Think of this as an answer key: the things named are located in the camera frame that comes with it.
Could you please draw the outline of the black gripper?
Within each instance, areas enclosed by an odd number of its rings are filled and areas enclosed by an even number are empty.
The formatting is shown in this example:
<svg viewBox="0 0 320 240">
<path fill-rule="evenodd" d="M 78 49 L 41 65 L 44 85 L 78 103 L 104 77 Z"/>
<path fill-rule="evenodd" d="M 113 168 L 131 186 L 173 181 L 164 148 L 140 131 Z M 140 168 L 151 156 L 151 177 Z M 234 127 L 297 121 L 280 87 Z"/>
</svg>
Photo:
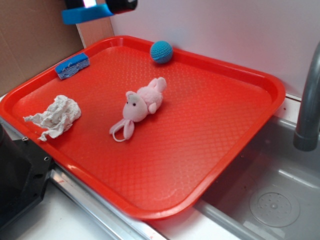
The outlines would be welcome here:
<svg viewBox="0 0 320 240">
<path fill-rule="evenodd" d="M 65 0 L 67 9 L 61 12 L 66 25 L 81 24 L 113 14 L 133 11 L 137 0 Z"/>
</svg>

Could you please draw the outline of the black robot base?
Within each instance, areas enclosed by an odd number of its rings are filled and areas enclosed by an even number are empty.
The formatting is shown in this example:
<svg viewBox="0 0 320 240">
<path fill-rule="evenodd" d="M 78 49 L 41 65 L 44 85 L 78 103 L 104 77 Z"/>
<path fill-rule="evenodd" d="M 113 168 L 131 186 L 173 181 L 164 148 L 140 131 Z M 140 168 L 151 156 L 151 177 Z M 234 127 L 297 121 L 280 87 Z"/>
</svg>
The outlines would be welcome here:
<svg viewBox="0 0 320 240">
<path fill-rule="evenodd" d="M 32 140 L 13 140 L 0 127 L 1 230 L 43 200 L 53 164 Z"/>
</svg>

